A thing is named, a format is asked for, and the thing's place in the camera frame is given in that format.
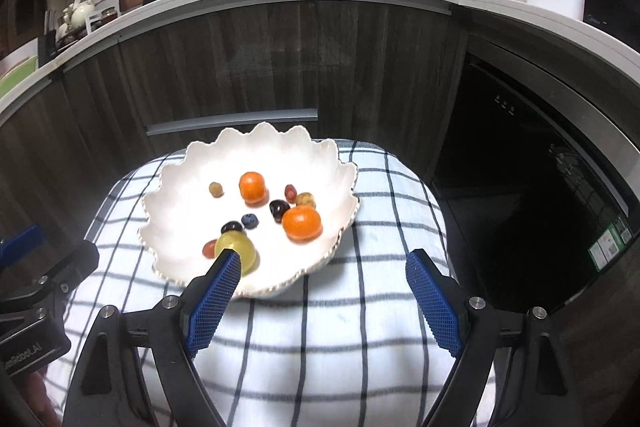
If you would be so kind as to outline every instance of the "small ceramic bowl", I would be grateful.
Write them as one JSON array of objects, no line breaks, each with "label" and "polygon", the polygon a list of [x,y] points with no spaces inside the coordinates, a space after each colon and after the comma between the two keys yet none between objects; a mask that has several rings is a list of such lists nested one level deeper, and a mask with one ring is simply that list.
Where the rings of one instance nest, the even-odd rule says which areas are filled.
[{"label": "small ceramic bowl", "polygon": [[[247,206],[240,196],[238,182],[248,171],[260,172],[269,191],[258,207]],[[333,258],[360,206],[353,193],[357,176],[354,163],[338,159],[334,140],[313,142],[302,126],[285,133],[266,122],[247,134],[226,128],[213,143],[192,142],[181,163],[161,169],[160,188],[142,198],[147,223],[138,236],[156,258],[157,275],[187,284],[213,263],[202,255],[203,245],[220,237],[228,221],[253,213],[259,224],[246,234],[258,259],[234,297],[267,298]],[[222,184],[222,197],[211,196],[211,182]],[[306,243],[289,240],[269,210],[269,201],[285,199],[288,184],[316,199],[322,232]]]}]

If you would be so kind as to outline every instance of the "table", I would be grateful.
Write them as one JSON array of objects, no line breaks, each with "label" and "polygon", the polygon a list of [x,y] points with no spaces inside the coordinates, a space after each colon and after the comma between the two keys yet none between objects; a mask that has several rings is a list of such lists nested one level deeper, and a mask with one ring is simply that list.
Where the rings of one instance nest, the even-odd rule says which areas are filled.
[{"label": "table", "polygon": [[[436,200],[395,156],[369,143],[337,143],[340,159],[358,165],[361,206],[335,258],[273,299],[231,302],[212,343],[194,360],[230,427],[419,426],[451,369],[453,358],[436,345],[404,275],[414,248],[424,248],[449,274]],[[100,263],[71,295],[65,329],[72,347],[46,377],[59,413],[102,306],[149,309],[182,291],[153,273],[138,228],[146,222],[141,197],[158,188],[162,166],[184,154],[162,156],[121,179],[86,234]],[[173,425],[151,351],[140,353],[158,422]],[[487,424],[494,400],[492,371],[476,425]]]}]

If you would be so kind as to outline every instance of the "tablecloth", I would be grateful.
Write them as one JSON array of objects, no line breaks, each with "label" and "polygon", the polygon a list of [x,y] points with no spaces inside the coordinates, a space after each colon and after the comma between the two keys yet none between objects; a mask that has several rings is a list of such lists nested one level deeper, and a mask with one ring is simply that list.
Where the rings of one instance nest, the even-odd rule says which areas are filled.
[{"label": "tablecloth", "polygon": [[[212,343],[194,359],[230,427],[419,426],[451,369],[453,358],[436,345],[404,275],[414,248],[424,248],[449,274],[436,200],[385,150],[337,142],[340,159],[358,165],[361,206],[335,258],[272,299],[231,302]],[[149,309],[182,290],[154,274],[138,228],[146,222],[141,197],[158,188],[162,166],[184,154],[157,158],[119,181],[86,234],[100,262],[70,297],[65,330],[72,347],[46,377],[60,414],[100,308]],[[140,354],[158,422],[173,425],[152,353],[141,348]],[[492,371],[474,425],[486,425],[494,399]]]}]

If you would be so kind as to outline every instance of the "bowl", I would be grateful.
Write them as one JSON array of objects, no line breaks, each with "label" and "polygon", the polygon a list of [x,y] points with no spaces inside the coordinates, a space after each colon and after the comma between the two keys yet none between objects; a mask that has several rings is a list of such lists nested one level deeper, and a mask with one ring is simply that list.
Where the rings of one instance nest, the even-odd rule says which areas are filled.
[{"label": "bowl", "polygon": [[[245,204],[240,196],[238,182],[248,171],[260,172],[269,191],[259,206]],[[360,206],[353,193],[357,177],[354,163],[338,159],[334,140],[314,142],[303,126],[278,132],[262,122],[246,134],[226,128],[215,142],[192,142],[182,162],[162,167],[158,190],[142,198],[147,221],[138,237],[155,257],[156,274],[186,285],[213,263],[203,256],[203,245],[220,237],[228,221],[253,213],[259,224],[245,233],[258,259],[234,297],[268,298],[333,258]],[[222,184],[223,196],[211,196],[211,182]],[[284,200],[288,184],[316,199],[322,232],[311,241],[291,241],[271,216],[269,201]]]}]

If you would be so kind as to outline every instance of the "metal screw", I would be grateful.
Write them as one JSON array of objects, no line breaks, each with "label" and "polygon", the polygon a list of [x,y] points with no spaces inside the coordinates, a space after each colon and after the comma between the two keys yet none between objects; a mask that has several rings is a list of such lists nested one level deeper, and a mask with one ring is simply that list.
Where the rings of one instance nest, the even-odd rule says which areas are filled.
[{"label": "metal screw", "polygon": [[482,297],[471,297],[469,299],[469,306],[475,310],[481,310],[486,306],[486,302]]},{"label": "metal screw", "polygon": [[546,319],[546,310],[542,306],[533,306],[531,313],[538,319]]},{"label": "metal screw", "polygon": [[175,308],[180,299],[175,295],[167,295],[164,299],[162,299],[162,308],[167,308],[170,310],[171,308]]},{"label": "metal screw", "polygon": [[111,306],[110,304],[107,304],[104,308],[100,310],[100,317],[104,319],[108,319],[109,317],[111,317],[111,315],[113,315],[115,311],[116,311],[116,306]]}]

